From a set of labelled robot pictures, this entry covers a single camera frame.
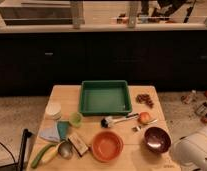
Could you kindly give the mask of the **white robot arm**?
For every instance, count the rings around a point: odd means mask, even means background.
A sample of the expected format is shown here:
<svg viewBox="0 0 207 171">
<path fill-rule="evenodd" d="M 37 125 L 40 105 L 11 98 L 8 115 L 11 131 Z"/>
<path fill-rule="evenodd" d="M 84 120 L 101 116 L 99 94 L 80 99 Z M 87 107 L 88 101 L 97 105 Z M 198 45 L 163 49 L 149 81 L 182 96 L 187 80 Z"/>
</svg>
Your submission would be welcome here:
<svg viewBox="0 0 207 171">
<path fill-rule="evenodd" d="M 196 165 L 207 171 L 207 131 L 198 131 L 181 138 L 171 147 L 172 158 L 180 165 Z"/>
</svg>

